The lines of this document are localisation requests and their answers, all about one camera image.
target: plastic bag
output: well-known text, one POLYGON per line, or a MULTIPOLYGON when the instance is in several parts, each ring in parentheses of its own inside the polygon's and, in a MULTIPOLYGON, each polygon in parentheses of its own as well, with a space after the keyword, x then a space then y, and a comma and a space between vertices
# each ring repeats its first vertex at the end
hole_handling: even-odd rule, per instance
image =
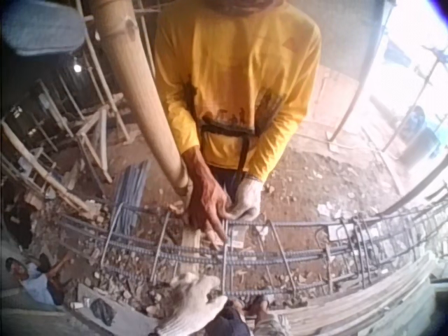
POLYGON ((108 327, 112 325, 113 318, 117 314, 116 311, 102 299, 96 299, 92 302, 90 310, 92 310, 92 313, 97 319, 101 319, 108 327))

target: wooden post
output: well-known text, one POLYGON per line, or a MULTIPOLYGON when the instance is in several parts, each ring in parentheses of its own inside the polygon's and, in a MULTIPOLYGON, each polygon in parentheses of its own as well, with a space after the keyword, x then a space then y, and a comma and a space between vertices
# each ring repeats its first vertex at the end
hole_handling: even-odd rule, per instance
POLYGON ((15 149, 24 157, 30 165, 37 171, 41 177, 46 180, 57 192, 61 195, 61 198, 65 200, 68 204, 74 204, 77 209, 82 209, 84 211, 89 211, 86 203, 84 203, 80 198, 71 194, 61 183, 59 183, 53 176, 51 176, 45 168, 36 160, 34 155, 32 155, 24 144, 17 138, 14 132, 9 128, 9 126, 2 121, 1 126, 5 132, 6 137, 8 137, 11 144, 15 149))
POLYGON ((87 71, 89 71, 90 80, 92 80, 95 91, 97 92, 97 96, 101 102, 101 104, 105 105, 106 101, 104 100, 103 94, 99 89, 97 79, 95 78, 95 74, 93 73, 92 66, 90 65, 89 59, 86 54, 84 54, 85 65, 87 67, 87 71))
MULTIPOLYGON (((144 9, 141 0, 138 0, 137 3, 139 5, 140 9, 144 9)), ((149 43, 148 28, 146 26, 145 15, 142 15, 140 17, 140 23, 141 23, 141 28, 143 30, 143 37, 145 38, 146 52, 148 53, 148 62, 149 62, 150 68, 151 68, 151 73, 152 73, 153 77, 155 77, 153 52, 151 51, 151 44, 149 43)))
POLYGON ((79 109, 75 99, 71 95, 71 93, 70 93, 70 91, 69 91, 67 85, 65 84, 64 79, 62 78, 61 75, 59 75, 59 80, 61 81, 61 84, 62 84, 62 87, 64 88, 65 94, 70 99, 71 104, 73 105, 73 107, 75 108, 77 114, 79 115, 79 118, 81 118, 81 120, 84 120, 85 116, 81 113, 81 110, 79 109))
MULTIPOLYGON (((81 17, 84 18, 81 0, 76 0, 76 7, 77 7, 78 12, 80 13, 81 17)), ((89 48, 90 56, 93 61, 93 65, 95 66, 95 69, 97 70, 98 77, 99 77, 99 80, 101 81, 101 84, 103 85, 103 89, 106 93, 107 100, 108 100, 109 104, 111 105, 113 112, 115 113, 115 117, 117 118, 118 126, 120 127, 121 131, 125 135, 126 141, 129 142, 130 141, 129 133, 127 132, 126 126, 123 122, 123 119, 121 118, 120 112, 118 112, 118 108, 115 104, 115 100, 113 100, 111 89, 109 88, 106 78, 104 77, 103 70, 101 68, 101 65, 99 64, 97 54, 95 53, 95 49, 93 48, 92 40, 90 40, 89 32, 87 31, 87 29, 85 30, 85 42, 87 43, 87 47, 89 48)))
POLYGON ((50 92, 48 91, 48 88, 46 87, 45 83, 42 80, 39 80, 39 84, 41 84, 41 88, 42 91, 44 93, 44 95, 47 97, 48 102, 51 105, 51 108, 53 109, 53 111, 56 114, 56 118, 59 119, 59 122, 62 124, 62 126, 64 127, 64 129, 66 130, 66 132, 69 134, 69 136, 71 138, 73 138, 73 132, 71 131, 71 129, 69 128, 69 126, 67 125, 67 119, 63 118, 61 113, 59 112, 59 110, 57 109, 57 106, 55 104, 55 101, 53 100, 53 98, 50 96, 50 92))
POLYGON ((175 191, 186 195, 188 175, 146 61, 132 2, 97 0, 91 4, 103 49, 141 133, 175 191))

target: light bulb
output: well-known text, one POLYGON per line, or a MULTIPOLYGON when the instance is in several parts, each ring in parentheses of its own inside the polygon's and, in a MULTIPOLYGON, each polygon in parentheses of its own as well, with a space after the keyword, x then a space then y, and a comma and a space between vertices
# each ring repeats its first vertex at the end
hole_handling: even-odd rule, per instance
POLYGON ((81 72, 81 70, 83 70, 83 68, 79 64, 73 65, 73 69, 75 70, 75 72, 81 72))

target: white work glove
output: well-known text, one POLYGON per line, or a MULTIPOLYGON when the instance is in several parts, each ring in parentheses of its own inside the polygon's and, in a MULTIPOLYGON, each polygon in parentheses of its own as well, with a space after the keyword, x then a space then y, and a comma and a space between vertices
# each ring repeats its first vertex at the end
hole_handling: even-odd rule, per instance
POLYGON ((207 294, 210 290, 219 286, 220 280, 216 276, 201 276, 193 273, 185 273, 177 276, 171 282, 175 290, 175 298, 178 302, 174 314, 160 327, 157 334, 160 336, 188 336, 203 329, 223 310, 227 302, 227 296, 219 296, 208 302, 207 294))
POLYGON ((235 204, 226 214, 230 220, 253 221, 260 214, 263 182, 253 176, 243 178, 238 186, 235 204))

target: yellow long-sleeve shirt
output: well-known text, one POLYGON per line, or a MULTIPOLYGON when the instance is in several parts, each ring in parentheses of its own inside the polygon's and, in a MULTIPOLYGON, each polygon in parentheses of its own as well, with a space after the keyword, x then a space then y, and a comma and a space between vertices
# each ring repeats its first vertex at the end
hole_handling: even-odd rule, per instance
POLYGON ((155 77, 174 140, 181 154, 201 144, 209 165, 236 169, 242 139, 208 132, 201 139, 195 120, 262 129, 244 170, 265 181, 307 114, 319 28, 286 2, 235 17, 203 1, 178 0, 157 28, 155 77))

